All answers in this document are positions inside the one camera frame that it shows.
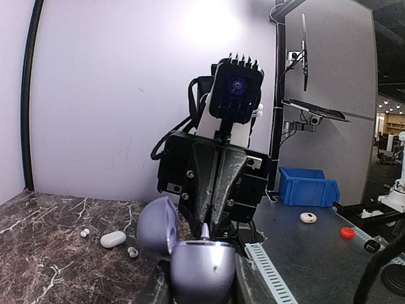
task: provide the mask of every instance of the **ceiling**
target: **ceiling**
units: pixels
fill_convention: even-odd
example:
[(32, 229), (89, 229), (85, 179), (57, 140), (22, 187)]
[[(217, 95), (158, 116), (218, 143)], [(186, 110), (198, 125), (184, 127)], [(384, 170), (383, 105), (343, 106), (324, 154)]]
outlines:
[(378, 92), (405, 103), (405, 0), (358, 0), (373, 10)]

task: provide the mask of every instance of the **black pole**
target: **black pole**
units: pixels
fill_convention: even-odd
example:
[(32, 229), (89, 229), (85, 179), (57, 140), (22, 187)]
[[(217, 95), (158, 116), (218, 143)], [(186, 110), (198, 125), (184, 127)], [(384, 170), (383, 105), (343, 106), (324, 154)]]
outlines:
[[(284, 0), (276, 0), (276, 5), (283, 4)], [(276, 79), (274, 88), (273, 125), (271, 126), (271, 141), (269, 156), (271, 159), (268, 175), (267, 191), (273, 191), (276, 181), (278, 157), (280, 155), (280, 141), (283, 130), (283, 104), (285, 70), (285, 17), (280, 15), (276, 25)]]
[(31, 145), (30, 145), (30, 88), (32, 60), (34, 58), (35, 39), (37, 37), (39, 17), (41, 16), (44, 0), (35, 0), (32, 10), (30, 27), (28, 29), (27, 43), (23, 64), (23, 77), (21, 84), (21, 149), (25, 180), (25, 189), (34, 191), (34, 176), (32, 175)]

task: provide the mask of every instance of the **perforated metal strip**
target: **perforated metal strip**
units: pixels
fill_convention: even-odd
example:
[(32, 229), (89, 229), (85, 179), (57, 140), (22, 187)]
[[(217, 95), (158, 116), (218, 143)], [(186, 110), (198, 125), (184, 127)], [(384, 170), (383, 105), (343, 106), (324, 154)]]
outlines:
[(278, 304), (298, 304), (263, 247), (259, 243), (246, 244), (246, 249), (258, 266), (276, 302)]
[[(367, 242), (371, 239), (374, 239), (373, 237), (369, 236), (367, 233), (365, 233), (363, 230), (361, 230), (359, 227), (353, 227), (352, 228), (354, 232), (356, 233), (356, 238), (362, 239), (364, 242)], [(391, 260), (391, 263), (399, 264), (399, 265), (405, 265), (405, 261), (401, 257), (396, 257), (393, 260)]]

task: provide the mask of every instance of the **black round object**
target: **black round object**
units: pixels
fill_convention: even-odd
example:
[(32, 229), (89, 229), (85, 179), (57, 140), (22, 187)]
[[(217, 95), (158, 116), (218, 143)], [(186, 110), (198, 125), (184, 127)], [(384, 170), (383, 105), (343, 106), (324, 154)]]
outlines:
[(247, 82), (244, 77), (233, 76), (228, 79), (228, 92), (234, 95), (242, 95), (247, 90)]
[(384, 286), (398, 296), (405, 296), (405, 266), (391, 264), (381, 272)]
[(373, 239), (367, 241), (364, 244), (364, 250), (370, 253), (376, 253), (380, 250), (381, 244), (377, 241), (374, 241)]

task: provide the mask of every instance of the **camera lens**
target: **camera lens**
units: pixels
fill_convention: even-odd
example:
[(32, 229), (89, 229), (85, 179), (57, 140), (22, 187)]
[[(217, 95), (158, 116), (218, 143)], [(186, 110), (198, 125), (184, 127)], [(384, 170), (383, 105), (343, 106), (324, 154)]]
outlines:
[(241, 76), (233, 75), (228, 79), (228, 92), (233, 95), (242, 95), (247, 90), (246, 79)]

